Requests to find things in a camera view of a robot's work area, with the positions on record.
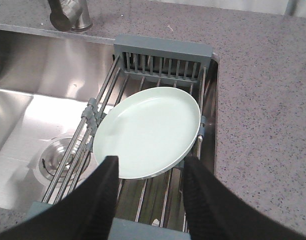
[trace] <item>gray speckled countertop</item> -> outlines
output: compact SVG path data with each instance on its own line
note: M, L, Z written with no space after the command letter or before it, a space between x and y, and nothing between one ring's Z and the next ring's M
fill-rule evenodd
M212 45L220 58L216 176L306 235L306 18L146 0L89 0L89 9L90 30L62 33L49 22L46 0L0 0L0 29L101 43L129 33Z

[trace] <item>sink basin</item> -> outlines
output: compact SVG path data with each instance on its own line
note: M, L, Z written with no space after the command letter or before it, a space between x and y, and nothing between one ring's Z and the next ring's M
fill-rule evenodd
M67 147L65 139L73 136L89 98L97 96L113 54L113 45L0 30L0 208L26 213L34 201L41 201L52 169ZM206 79L210 87L203 114L208 122L201 152L201 161L212 172L217 72L218 63L213 59ZM123 80L117 80L105 113L114 106ZM137 92L139 85L138 80L130 79L122 100ZM56 153L46 153L50 146ZM91 154L79 183L96 167ZM180 177L181 169L175 168L166 226L182 231ZM116 217L134 219L142 184L125 181ZM164 174L150 179L139 222L152 225L160 220L164 185Z

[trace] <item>sink drain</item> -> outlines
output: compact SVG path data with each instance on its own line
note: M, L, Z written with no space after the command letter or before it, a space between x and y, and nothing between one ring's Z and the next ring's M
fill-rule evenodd
M65 154L65 151L67 150L69 144L70 144L71 138L62 138L59 139L57 141L54 141L52 144L50 144L42 153L39 162L38 162L38 168L41 172L41 174L47 178L48 180L52 180L53 176L56 173L56 170L58 168L58 166L60 165L60 162ZM77 140L73 151L71 153L71 155L69 156L69 159L65 165L65 168L61 174L61 177L59 178L59 182L63 182L65 176L67 175L67 172L71 166L71 163L73 161L73 158L76 154L76 152L78 151L78 148L81 144L80 140ZM81 157L78 160L78 163L80 163L82 161L83 158L83 153L81 154ZM83 172L84 170L88 167L90 163L90 156L88 156L87 160L86 160L86 164L84 166ZM71 179L74 178L76 172L77 172L77 167L74 169L73 174Z

